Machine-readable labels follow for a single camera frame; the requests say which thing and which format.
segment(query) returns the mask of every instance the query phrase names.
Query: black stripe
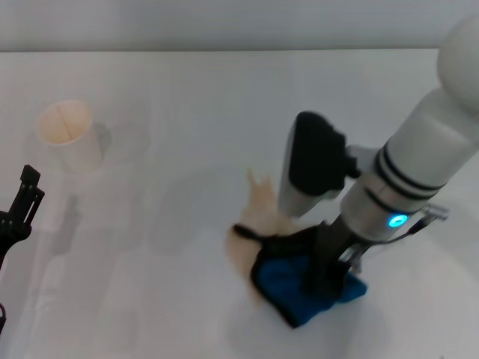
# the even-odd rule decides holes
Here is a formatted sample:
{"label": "black stripe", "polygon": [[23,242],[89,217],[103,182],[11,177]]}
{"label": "black stripe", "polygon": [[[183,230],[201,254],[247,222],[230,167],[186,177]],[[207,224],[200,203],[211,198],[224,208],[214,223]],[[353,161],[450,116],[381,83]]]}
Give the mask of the black stripe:
{"label": "black stripe", "polygon": [[382,151],[384,152],[384,159],[386,161],[386,164],[391,169],[391,171],[396,176],[401,178],[402,181],[406,182],[411,187],[416,187],[417,189],[421,189],[423,191],[438,191],[439,189],[441,189],[442,187],[445,186],[445,184],[444,184],[444,185],[438,185],[436,187],[432,187],[432,186],[429,186],[429,185],[422,185],[420,183],[417,183],[417,182],[413,181],[412,179],[408,178],[405,174],[403,174],[399,170],[399,168],[396,167],[396,165],[394,163],[392,163],[391,157],[389,157],[389,154],[388,154],[388,144],[387,143],[382,148]]}
{"label": "black stripe", "polygon": [[397,213],[397,214],[402,214],[402,215],[414,215],[417,211],[419,211],[419,209],[417,211],[413,211],[413,212],[404,212],[400,209],[395,209],[395,208],[392,208],[390,206],[388,206],[387,204],[385,204],[384,202],[382,202],[373,192],[371,192],[369,189],[365,189],[366,191],[366,194],[367,196],[375,203],[377,204],[379,207],[381,207],[382,209],[384,209],[386,212],[390,212],[390,213]]}
{"label": "black stripe", "polygon": [[421,196],[419,194],[411,193],[405,190],[404,188],[401,188],[400,186],[398,186],[396,183],[392,181],[391,178],[388,177],[386,172],[382,169],[381,163],[379,162],[380,153],[381,151],[379,151],[378,154],[376,155],[376,160],[375,160],[376,172],[379,175],[379,177],[381,177],[384,180],[384,182],[388,183],[388,185],[391,186],[397,193],[403,195],[404,197],[410,198],[411,200],[429,200],[430,198],[436,195],[435,193],[435,194],[431,194],[427,196]]}

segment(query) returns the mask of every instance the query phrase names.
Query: blue cloth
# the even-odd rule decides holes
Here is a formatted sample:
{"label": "blue cloth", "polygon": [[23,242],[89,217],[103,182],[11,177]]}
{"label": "blue cloth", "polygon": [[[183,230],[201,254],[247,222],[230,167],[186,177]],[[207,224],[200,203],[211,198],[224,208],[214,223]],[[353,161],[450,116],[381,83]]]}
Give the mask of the blue cloth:
{"label": "blue cloth", "polygon": [[306,292],[303,283],[309,260],[308,255],[258,258],[251,271],[256,288],[293,328],[304,325],[336,302],[347,303],[367,292],[367,285],[351,273],[347,274],[338,299]]}

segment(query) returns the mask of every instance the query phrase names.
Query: blue towel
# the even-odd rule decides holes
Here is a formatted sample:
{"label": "blue towel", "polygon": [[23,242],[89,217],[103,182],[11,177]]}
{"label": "blue towel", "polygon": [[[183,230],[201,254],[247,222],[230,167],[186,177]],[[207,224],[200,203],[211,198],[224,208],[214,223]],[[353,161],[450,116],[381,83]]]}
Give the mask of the blue towel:
{"label": "blue towel", "polygon": [[348,273],[339,298],[318,295],[304,288],[304,276],[310,256],[257,260],[251,279],[261,295],[293,328],[307,323],[316,314],[331,308],[336,302],[347,303],[366,294],[367,285]]}
{"label": "blue towel", "polygon": [[339,296],[311,290],[307,277],[311,246],[317,233],[314,227],[291,236],[267,237],[238,224],[233,229],[240,236],[262,244],[251,280],[292,328],[304,325],[335,303],[350,302],[367,292],[367,285],[351,273],[345,275]]}

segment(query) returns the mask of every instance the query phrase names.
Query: brown liquid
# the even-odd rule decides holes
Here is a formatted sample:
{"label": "brown liquid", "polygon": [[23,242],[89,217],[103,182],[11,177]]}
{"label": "brown liquid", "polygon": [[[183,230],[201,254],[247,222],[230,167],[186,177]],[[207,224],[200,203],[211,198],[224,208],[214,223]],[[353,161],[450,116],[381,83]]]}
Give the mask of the brown liquid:
{"label": "brown liquid", "polygon": [[[298,224],[278,211],[277,196],[270,176],[266,176],[257,182],[251,169],[248,169],[248,181],[248,204],[242,211],[239,223],[264,236],[272,234],[287,235],[301,229]],[[252,286],[249,273],[259,250],[260,245],[258,243],[239,237],[232,230],[228,231],[228,237],[226,238],[227,255],[230,257],[234,268],[248,283],[248,289],[255,304],[261,302],[261,297]]]}

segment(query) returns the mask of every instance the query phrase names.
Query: white table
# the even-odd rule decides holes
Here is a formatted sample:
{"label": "white table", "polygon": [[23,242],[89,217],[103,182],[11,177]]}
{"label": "white table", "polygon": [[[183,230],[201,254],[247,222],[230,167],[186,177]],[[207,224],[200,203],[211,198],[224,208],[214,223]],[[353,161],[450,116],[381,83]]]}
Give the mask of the white table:
{"label": "white table", "polygon": [[[7,257],[0,358],[404,359],[479,352],[479,156],[438,195],[452,216],[369,254],[366,297],[292,331],[225,255],[245,171],[278,183],[296,114],[380,146],[437,86],[433,50],[0,55],[0,208],[22,166],[46,192]],[[50,103],[83,99],[106,156],[60,171],[37,142]],[[334,218],[337,203],[306,216]]]}

